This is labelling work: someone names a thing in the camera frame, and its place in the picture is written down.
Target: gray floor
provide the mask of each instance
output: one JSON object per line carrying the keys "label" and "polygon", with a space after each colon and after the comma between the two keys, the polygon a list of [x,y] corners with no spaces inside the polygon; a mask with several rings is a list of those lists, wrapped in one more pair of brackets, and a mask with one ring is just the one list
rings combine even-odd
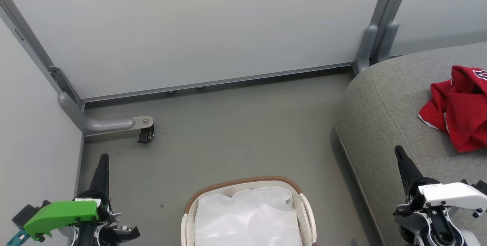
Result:
{"label": "gray floor", "polygon": [[197,190],[232,179],[281,175],[308,197],[318,245],[377,245],[332,133],[351,77],[349,70],[331,71],[88,109],[96,117],[151,115],[156,137],[147,145],[137,144],[134,134],[87,138],[79,190],[87,189],[100,154],[108,153],[113,209],[141,232],[125,245],[177,246],[184,206]]}

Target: gray ottoman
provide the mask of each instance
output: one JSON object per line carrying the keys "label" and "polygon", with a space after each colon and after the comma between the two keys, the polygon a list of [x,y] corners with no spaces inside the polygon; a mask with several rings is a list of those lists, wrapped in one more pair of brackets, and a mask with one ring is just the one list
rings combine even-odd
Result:
{"label": "gray ottoman", "polygon": [[[348,87],[336,130],[385,246],[406,244],[393,211],[405,196],[394,147],[402,145],[424,176],[443,183],[487,182],[487,149],[458,153],[446,134],[428,127],[418,112],[430,84],[450,78],[451,67],[487,70],[487,43],[420,52],[375,64]],[[487,245],[487,217],[461,209],[454,223]]]}

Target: whiteboard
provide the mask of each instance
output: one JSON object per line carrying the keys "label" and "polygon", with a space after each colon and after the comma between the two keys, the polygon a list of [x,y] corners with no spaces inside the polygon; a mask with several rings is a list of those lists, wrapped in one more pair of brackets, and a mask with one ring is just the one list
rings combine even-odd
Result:
{"label": "whiteboard", "polygon": [[[5,244],[19,231],[11,219],[25,205],[73,199],[82,134],[2,19],[0,62],[0,241]],[[45,244],[66,246],[66,237],[57,231],[53,236]]]}
{"label": "whiteboard", "polygon": [[487,0],[402,0],[392,56],[487,41]]}
{"label": "whiteboard", "polygon": [[14,0],[81,99],[351,62],[377,0]]}

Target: red cloth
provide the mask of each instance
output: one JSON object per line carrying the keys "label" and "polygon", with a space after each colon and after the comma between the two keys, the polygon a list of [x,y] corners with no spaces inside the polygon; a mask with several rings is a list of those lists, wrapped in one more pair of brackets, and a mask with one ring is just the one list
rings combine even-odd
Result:
{"label": "red cloth", "polygon": [[460,152],[487,146],[487,71],[452,66],[452,79],[433,83],[431,94],[419,111],[426,124],[449,134]]}

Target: white basket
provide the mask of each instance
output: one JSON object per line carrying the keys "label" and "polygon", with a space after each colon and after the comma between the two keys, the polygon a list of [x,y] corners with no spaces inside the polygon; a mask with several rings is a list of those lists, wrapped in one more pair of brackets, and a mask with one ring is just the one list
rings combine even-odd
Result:
{"label": "white basket", "polygon": [[195,246],[194,217],[198,199],[202,195],[221,193],[232,196],[236,192],[266,187],[280,187],[289,190],[293,196],[293,208],[298,217],[299,234],[303,246],[317,246],[316,224],[313,211],[301,189],[292,180],[280,176],[263,176],[232,180],[201,189],[186,204],[181,221],[181,246]]}

